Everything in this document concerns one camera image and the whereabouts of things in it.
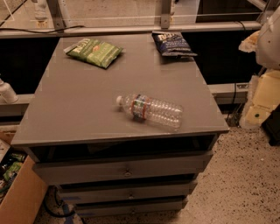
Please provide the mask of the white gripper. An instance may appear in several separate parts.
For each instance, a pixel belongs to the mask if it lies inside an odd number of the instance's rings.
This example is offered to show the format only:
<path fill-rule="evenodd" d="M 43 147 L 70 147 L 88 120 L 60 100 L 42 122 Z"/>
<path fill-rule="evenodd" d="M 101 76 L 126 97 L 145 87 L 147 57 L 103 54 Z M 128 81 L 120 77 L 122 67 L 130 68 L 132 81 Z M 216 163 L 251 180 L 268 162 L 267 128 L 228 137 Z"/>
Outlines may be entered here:
<path fill-rule="evenodd" d="M 254 129 L 280 104 L 280 71 L 269 70 L 261 77 L 253 75 L 248 84 L 247 102 L 239 121 L 243 129 Z"/>

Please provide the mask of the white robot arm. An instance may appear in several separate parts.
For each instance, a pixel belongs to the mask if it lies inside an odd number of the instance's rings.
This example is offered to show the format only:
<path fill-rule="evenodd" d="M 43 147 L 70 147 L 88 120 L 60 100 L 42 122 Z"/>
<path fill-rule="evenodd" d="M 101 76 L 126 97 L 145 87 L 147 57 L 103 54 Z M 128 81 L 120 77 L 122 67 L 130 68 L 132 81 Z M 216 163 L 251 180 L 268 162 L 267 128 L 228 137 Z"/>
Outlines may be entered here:
<path fill-rule="evenodd" d="M 239 45 L 245 53 L 255 52 L 256 63 L 266 69 L 253 75 L 248 84 L 247 102 L 241 114 L 244 129 L 259 127 L 280 104 L 280 8 Z"/>

